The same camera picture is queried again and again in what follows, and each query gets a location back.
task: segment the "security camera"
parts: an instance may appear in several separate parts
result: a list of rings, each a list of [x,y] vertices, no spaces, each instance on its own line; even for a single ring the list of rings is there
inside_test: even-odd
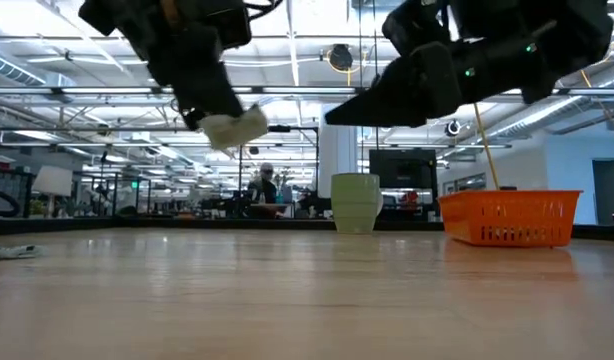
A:
[[[456,137],[460,133],[460,123],[456,120],[452,120],[445,126],[445,135],[449,137]]]

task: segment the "person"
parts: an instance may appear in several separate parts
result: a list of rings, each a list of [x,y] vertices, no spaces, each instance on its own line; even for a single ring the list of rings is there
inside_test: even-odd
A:
[[[249,183],[247,190],[252,204],[275,204],[278,190],[272,182],[274,166],[264,163],[260,166],[259,175]],[[275,207],[250,206],[248,216],[257,219],[275,219]]]

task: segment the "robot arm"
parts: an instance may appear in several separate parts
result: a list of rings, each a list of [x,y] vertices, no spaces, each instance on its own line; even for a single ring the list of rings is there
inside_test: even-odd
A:
[[[208,115],[243,114],[220,58],[248,44],[249,22],[282,3],[269,1],[86,0],[79,14],[105,35],[119,29],[158,84],[172,86],[185,124],[196,130]],[[248,9],[261,12],[250,17]],[[562,76],[600,61],[612,31],[607,0],[405,0],[383,25],[400,57],[326,120],[417,127],[515,88],[529,104],[549,96]]]

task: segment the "small object on table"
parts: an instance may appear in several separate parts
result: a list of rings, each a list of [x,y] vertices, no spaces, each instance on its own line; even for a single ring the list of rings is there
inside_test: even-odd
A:
[[[31,259],[40,255],[36,245],[0,246],[0,260]]]

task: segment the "ceiling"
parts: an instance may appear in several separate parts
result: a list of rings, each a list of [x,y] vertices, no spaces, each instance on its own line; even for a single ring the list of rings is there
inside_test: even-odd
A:
[[[122,34],[116,32],[110,37],[102,37],[78,18],[77,12],[82,3],[82,0],[0,0],[0,58],[38,77],[62,74],[68,79],[63,81],[68,81],[67,84],[71,86],[155,86],[144,63],[136,57]],[[398,1],[377,0],[378,7],[374,12],[370,5],[364,5],[362,10],[350,7],[348,0],[286,0],[271,14],[252,23],[254,39],[249,45],[224,54],[231,82],[236,87],[300,87],[295,91],[284,88],[282,94],[274,96],[244,94],[241,100],[246,105],[262,104],[271,124],[318,126],[323,104],[341,103],[350,96],[349,92],[315,91],[310,95],[301,95],[300,92],[305,87],[369,86],[376,73],[380,73],[397,56],[393,46],[380,34],[382,21],[395,3]],[[351,74],[338,73],[328,63],[326,55],[334,44],[349,46],[356,69]],[[614,47],[610,55],[611,58],[603,64],[587,70],[590,77],[614,67]],[[564,78],[561,85],[580,87],[581,81],[580,75],[574,74]],[[22,85],[0,75],[0,86]],[[166,94],[80,94],[72,95],[72,102],[65,105],[42,96],[0,96],[0,126],[47,127],[60,124],[83,129],[108,124],[124,127],[129,130],[109,136],[76,131],[55,135],[74,144],[93,143],[91,146],[71,147],[71,151],[79,150],[79,154],[91,155],[100,154],[105,149],[99,144],[110,142],[188,144],[172,146],[175,155],[169,154],[172,155],[170,157],[158,152],[149,154],[138,146],[117,149],[115,155],[125,158],[124,163],[141,165],[144,169],[153,165],[160,168],[170,165],[180,178],[201,175],[190,171],[195,165],[196,169],[211,170],[211,173],[203,170],[203,178],[208,182],[225,182],[227,186],[233,186],[233,179],[228,179],[238,172],[236,162],[230,158],[233,152],[212,151],[203,134],[169,131],[172,127],[183,126],[169,105],[170,100],[171,96]],[[3,115],[5,108],[2,105],[7,105],[6,108],[11,111]],[[526,106],[521,104],[519,96],[510,96],[480,103],[479,110],[485,127],[495,128],[502,126],[513,114],[526,110]],[[34,115],[40,120],[31,122],[30,117]],[[445,125],[452,120],[463,124],[460,140],[475,134],[474,109],[469,105],[461,107],[452,116],[429,120],[426,126],[415,129],[359,131],[359,144],[375,144],[376,136],[384,144],[452,143],[455,140],[448,139],[444,133]],[[140,131],[139,128],[143,127],[166,131]],[[45,141],[42,136],[9,133],[5,140]],[[277,167],[290,166],[295,173],[295,184],[304,185],[312,181],[315,141],[314,131],[270,133],[256,141],[261,145],[260,153],[252,155],[245,151],[245,158],[251,162],[252,169],[263,161],[270,161]]]

